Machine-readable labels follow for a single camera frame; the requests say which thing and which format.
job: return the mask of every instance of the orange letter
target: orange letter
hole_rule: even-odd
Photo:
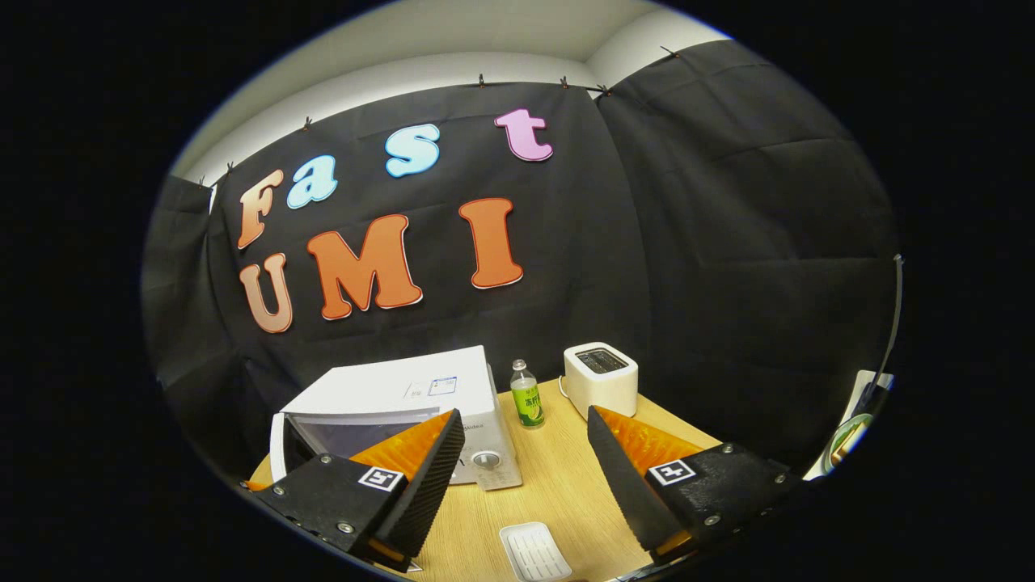
[[[507,213],[514,205],[505,198],[483,198],[460,207],[460,215],[471,225],[474,259],[478,270],[471,285],[478,289],[518,283],[525,271],[510,257],[507,238]]]
[[[324,292],[324,319],[349,317],[352,305],[342,296],[344,288],[360,311],[371,307],[374,277],[378,278],[378,307],[385,310],[410,305],[424,293],[410,279],[403,246],[403,231],[410,220],[389,214],[371,223],[359,258],[336,232],[314,236],[306,249],[317,258],[320,285]]]
[[[259,222],[259,213],[262,212],[263,216],[269,214],[269,209],[273,207],[273,188],[280,185],[282,181],[284,172],[276,170],[241,195],[241,237],[237,239],[238,249],[255,242],[266,228],[266,225]]]
[[[248,307],[252,308],[252,317],[255,318],[259,327],[269,333],[279,333],[291,327],[291,297],[288,296],[288,284],[284,280],[284,263],[287,258],[284,253],[270,255],[263,263],[273,281],[273,294],[276,295],[277,312],[269,313],[266,309],[266,301],[262,298],[262,290],[259,289],[259,265],[248,265],[241,269],[240,280],[244,284],[244,292],[248,296]]]

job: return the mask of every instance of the green bottle label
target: green bottle label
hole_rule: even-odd
[[[543,420],[542,404],[539,402],[539,384],[530,388],[511,389],[514,394],[514,404],[518,405],[518,418],[526,427],[541,425]]]

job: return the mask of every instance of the cable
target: cable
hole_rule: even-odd
[[[874,383],[881,385],[881,376],[884,374],[884,367],[888,365],[888,357],[891,356],[891,348],[895,345],[895,338],[898,336],[898,316],[901,314],[903,308],[903,256],[895,255],[894,257],[896,273],[895,273],[895,315],[891,320],[891,337],[888,339],[888,349],[884,352],[884,361],[881,362],[881,368],[877,370],[877,375],[874,376]]]

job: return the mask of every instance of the pink letter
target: pink letter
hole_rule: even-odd
[[[550,144],[539,145],[532,129],[543,129],[546,122],[538,117],[529,117],[527,109],[515,109],[496,118],[497,127],[506,127],[510,151],[525,162],[543,162],[554,154]]]

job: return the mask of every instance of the white microwave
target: white microwave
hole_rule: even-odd
[[[349,458],[454,408],[465,442],[449,485],[477,483],[483,491],[521,485],[482,346],[332,368],[273,415],[273,481],[298,463],[298,444],[310,455]]]

